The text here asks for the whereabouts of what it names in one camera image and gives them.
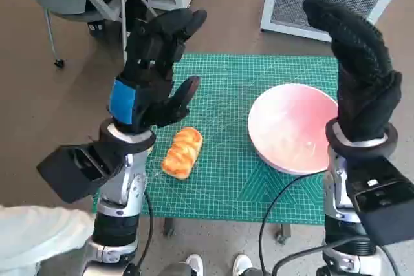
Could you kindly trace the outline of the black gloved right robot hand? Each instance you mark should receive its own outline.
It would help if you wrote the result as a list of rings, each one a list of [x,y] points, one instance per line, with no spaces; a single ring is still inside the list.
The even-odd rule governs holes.
[[[340,3],[304,0],[311,27],[327,32],[338,60],[338,123],[351,142],[384,136],[400,102],[402,74],[393,69],[382,33]]]

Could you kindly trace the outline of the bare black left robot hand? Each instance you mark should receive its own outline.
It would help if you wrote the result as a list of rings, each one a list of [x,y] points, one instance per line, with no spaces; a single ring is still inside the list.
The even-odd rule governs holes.
[[[190,76],[173,89],[173,66],[184,54],[185,43],[207,19],[203,9],[174,9],[150,21],[137,21],[125,51],[123,71],[114,80],[108,111],[127,133],[141,133],[185,118],[200,84]]]

